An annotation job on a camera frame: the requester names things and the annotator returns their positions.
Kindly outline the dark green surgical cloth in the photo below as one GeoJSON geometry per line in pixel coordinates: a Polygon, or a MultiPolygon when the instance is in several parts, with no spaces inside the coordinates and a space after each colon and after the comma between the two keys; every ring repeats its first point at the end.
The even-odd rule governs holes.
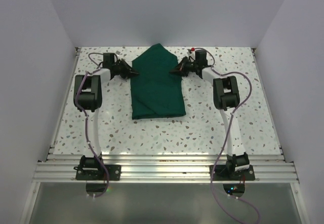
{"type": "Polygon", "coordinates": [[[133,60],[139,75],[131,78],[132,119],[174,118],[186,115],[182,78],[170,73],[176,55],[156,44],[133,60]]]}

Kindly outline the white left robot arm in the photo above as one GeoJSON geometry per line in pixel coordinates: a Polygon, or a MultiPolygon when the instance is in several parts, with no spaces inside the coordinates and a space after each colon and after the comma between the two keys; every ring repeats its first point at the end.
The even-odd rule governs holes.
{"type": "Polygon", "coordinates": [[[102,53],[103,61],[96,63],[93,72],[86,71],[74,77],[74,106],[85,115],[85,146],[80,164],[75,168],[98,180],[105,174],[106,167],[102,160],[99,144],[98,118],[103,103],[102,85],[115,76],[130,79],[140,73],[115,53],[102,53]]]}

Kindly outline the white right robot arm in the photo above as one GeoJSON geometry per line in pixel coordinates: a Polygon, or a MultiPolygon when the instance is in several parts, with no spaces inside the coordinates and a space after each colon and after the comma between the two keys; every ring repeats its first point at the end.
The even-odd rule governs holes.
{"type": "Polygon", "coordinates": [[[235,117],[236,111],[250,98],[252,93],[252,83],[243,73],[231,71],[219,73],[215,71],[214,64],[208,64],[207,55],[209,51],[203,48],[192,48],[187,51],[187,56],[170,70],[170,74],[187,77],[190,73],[195,73],[202,80],[209,82],[213,87],[213,102],[219,110],[223,119],[226,135],[221,152],[226,151],[226,164],[223,171],[218,174],[226,174],[230,179],[238,179],[250,167],[250,160],[241,138],[238,119],[235,117]],[[249,92],[243,101],[240,100],[236,75],[247,80],[249,92]]]}

